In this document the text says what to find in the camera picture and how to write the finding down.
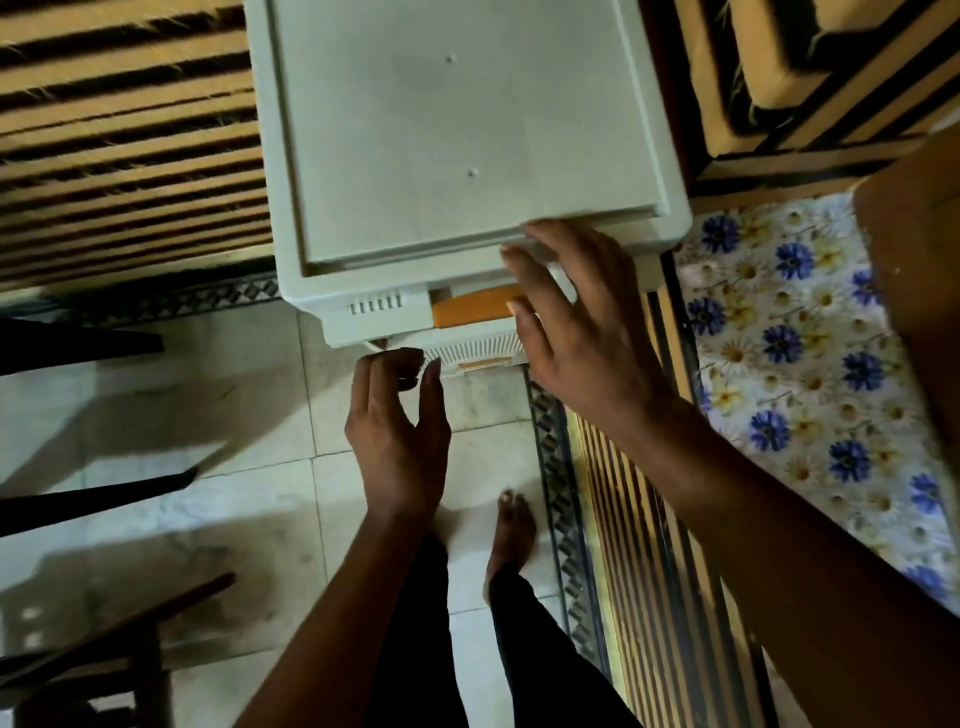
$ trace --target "floral rug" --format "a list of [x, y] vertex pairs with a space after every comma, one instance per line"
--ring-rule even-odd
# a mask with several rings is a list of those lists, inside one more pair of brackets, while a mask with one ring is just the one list
[[952, 482], [851, 196], [699, 217], [675, 259], [714, 429], [960, 614]]

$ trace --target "hand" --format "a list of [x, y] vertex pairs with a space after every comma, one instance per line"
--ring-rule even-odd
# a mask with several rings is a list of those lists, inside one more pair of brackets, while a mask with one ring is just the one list
[[525, 298], [511, 301], [533, 379], [611, 436], [623, 415], [647, 415], [673, 399], [646, 334], [634, 261], [582, 223], [539, 220], [524, 231], [553, 250], [577, 288], [570, 303], [547, 269], [504, 246]]
[[410, 424], [399, 393], [417, 386], [423, 352], [397, 349], [360, 359], [353, 372], [347, 439], [367, 496], [368, 516], [428, 527], [444, 494], [450, 425], [444, 412], [440, 360], [420, 384], [420, 421]]

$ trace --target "white tile floor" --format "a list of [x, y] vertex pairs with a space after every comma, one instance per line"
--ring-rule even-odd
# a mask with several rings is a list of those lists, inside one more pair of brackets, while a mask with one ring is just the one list
[[[343, 434], [353, 362], [320, 324], [275, 302], [143, 327], [163, 355], [0, 377], [0, 495], [87, 488], [203, 463], [188, 490], [0, 542], [0, 653], [78, 639], [236, 570], [237, 584], [170, 623], [178, 726], [228, 728], [337, 569], [364, 501]], [[416, 394], [405, 395], [416, 413]], [[535, 505], [525, 575], [560, 618], [540, 471], [519, 370], [446, 384], [454, 429], [444, 495], [451, 631], [472, 726], [510, 725], [481, 596], [495, 500]]]

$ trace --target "white plastic cabinet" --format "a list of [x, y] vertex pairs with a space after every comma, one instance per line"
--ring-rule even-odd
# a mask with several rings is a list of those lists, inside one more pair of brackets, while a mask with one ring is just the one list
[[585, 214], [639, 253], [690, 226], [636, 0], [246, 10], [280, 290], [331, 346], [509, 363], [511, 319], [434, 329], [431, 296], [509, 282], [520, 223]]

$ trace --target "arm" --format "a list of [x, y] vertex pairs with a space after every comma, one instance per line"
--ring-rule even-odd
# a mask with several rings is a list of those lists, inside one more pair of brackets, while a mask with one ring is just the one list
[[347, 434], [367, 496], [347, 557], [234, 728], [360, 725], [400, 588], [444, 491], [450, 428], [439, 361], [423, 374], [420, 423], [398, 391], [422, 352], [357, 363]]
[[950, 722], [960, 620], [670, 392], [642, 327], [633, 262], [615, 241], [577, 223], [527, 231], [557, 253], [580, 297], [571, 305], [532, 257], [504, 250], [526, 294], [512, 310], [534, 379], [657, 484], [810, 721]]

